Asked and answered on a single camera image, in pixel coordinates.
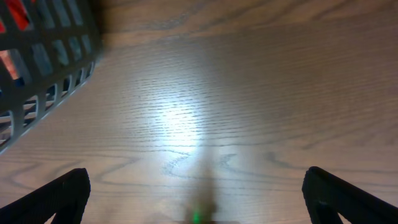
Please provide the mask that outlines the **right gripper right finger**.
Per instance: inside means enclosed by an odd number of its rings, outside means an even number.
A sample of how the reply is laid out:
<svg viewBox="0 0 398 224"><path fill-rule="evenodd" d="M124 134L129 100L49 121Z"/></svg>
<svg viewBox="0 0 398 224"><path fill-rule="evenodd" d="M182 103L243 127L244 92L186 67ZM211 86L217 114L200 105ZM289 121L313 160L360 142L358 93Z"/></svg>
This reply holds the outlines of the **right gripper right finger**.
<svg viewBox="0 0 398 224"><path fill-rule="evenodd" d="M397 207L316 166L306 171L302 192L312 223L397 223Z"/></svg>

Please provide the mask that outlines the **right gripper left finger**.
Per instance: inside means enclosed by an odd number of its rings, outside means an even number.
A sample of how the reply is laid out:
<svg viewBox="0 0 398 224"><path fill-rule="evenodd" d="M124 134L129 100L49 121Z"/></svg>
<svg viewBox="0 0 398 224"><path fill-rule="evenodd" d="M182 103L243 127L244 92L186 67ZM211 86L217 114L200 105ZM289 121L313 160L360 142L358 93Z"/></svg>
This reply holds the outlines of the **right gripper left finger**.
<svg viewBox="0 0 398 224"><path fill-rule="evenodd" d="M1 223L80 224L90 192L87 170L73 169L1 208Z"/></svg>

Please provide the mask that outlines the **orange spaghetti package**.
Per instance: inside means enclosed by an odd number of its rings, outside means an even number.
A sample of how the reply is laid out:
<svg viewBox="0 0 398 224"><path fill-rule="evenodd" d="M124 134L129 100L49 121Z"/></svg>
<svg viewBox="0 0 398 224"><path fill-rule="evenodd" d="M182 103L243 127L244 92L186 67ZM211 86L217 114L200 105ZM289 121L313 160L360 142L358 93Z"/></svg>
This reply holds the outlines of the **orange spaghetti package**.
<svg viewBox="0 0 398 224"><path fill-rule="evenodd" d="M1 1L1 34L11 38L15 37L16 32L30 28L31 22L23 1ZM23 64L17 49L1 50L1 61L14 81L22 79Z"/></svg>

